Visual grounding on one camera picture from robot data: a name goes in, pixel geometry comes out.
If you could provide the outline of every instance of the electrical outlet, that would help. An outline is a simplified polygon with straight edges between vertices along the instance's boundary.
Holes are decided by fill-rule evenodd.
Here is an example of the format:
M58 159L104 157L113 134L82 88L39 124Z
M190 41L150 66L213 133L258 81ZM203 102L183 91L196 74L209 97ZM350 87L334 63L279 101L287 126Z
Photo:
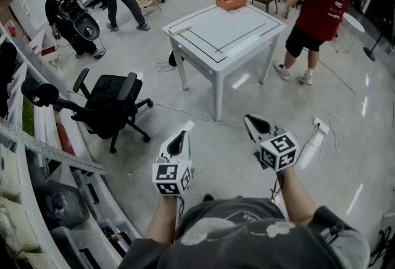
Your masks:
M323 133L325 133L325 134L328 134L328 133L329 133L329 126L326 125L325 123L323 123L319 118L314 117L313 123L314 123L314 125L320 124L319 129L320 129Z

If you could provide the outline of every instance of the wooden box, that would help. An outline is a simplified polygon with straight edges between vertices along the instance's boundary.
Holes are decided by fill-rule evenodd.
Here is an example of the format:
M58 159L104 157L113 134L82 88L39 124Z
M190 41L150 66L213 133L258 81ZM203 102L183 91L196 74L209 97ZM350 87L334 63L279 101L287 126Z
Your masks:
M247 0L215 0L215 4L218 7L229 11L245 6L247 4Z

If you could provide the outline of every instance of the gray t-shirt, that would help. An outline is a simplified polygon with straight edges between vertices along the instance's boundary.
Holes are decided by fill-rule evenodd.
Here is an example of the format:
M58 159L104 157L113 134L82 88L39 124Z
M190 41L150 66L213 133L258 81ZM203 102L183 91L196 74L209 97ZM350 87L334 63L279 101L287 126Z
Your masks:
M190 209L172 245L135 239L118 269L362 269L369 254L366 240L326 207L304 227L268 199L237 198Z

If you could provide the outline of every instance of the forearm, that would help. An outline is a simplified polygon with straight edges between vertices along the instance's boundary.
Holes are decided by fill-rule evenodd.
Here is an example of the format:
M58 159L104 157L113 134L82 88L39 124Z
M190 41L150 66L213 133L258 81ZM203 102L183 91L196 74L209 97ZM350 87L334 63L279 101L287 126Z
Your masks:
M296 5L299 0L286 0L285 7L287 9L291 8L292 6Z
M306 226L313 218L317 206L297 177L294 168L285 169L281 175L281 193L289 220Z
M146 238L172 244L174 242L176 217L177 198L173 196L162 196L156 205Z

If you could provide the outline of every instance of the hand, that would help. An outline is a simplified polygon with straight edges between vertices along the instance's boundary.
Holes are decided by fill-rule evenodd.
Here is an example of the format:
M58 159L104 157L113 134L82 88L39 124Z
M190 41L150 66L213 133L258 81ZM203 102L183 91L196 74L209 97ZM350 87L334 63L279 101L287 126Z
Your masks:
M288 19L289 10L290 10L290 8L285 8L285 10L284 10L284 12L283 12L283 17L284 17L285 19Z

